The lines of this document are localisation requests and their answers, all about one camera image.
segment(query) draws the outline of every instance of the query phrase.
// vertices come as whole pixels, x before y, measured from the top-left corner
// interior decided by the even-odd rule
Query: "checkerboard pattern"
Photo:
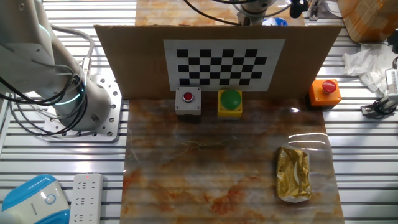
[[[222,56],[215,57],[211,49],[200,49],[199,55],[177,49],[177,58],[188,59],[187,64],[177,65],[180,86],[248,86],[261,79],[267,62],[257,51],[246,49],[244,55],[237,55],[234,49],[223,49]]]

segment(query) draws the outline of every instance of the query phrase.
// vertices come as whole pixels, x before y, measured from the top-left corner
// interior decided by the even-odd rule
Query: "crumpled foil bag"
[[[281,147],[277,165],[277,195],[285,202],[304,202],[312,195],[308,154]]]

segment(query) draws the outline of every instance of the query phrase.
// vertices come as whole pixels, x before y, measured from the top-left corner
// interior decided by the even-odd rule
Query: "button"
[[[45,199],[45,203],[47,205],[51,205],[55,202],[55,195],[48,195],[47,198]]]
[[[229,110],[235,110],[242,102],[242,97],[236,90],[225,90],[220,97],[221,105]]]
[[[322,83],[322,89],[325,93],[333,93],[336,91],[337,85],[331,80],[326,80]]]
[[[185,101],[185,102],[187,102],[187,103],[190,103],[190,102],[192,102],[192,100],[193,100],[193,95],[192,95],[192,93],[184,93],[184,95],[182,96],[182,98],[183,98],[183,100]]]

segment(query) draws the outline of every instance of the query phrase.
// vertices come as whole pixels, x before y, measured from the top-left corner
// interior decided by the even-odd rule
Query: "blue device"
[[[70,208],[60,184],[39,175],[8,193],[2,211],[23,224],[68,224]]]

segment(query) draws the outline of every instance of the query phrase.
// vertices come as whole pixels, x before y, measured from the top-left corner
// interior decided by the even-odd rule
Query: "power strip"
[[[78,174],[73,179],[69,224],[99,224],[102,198],[101,174]]]

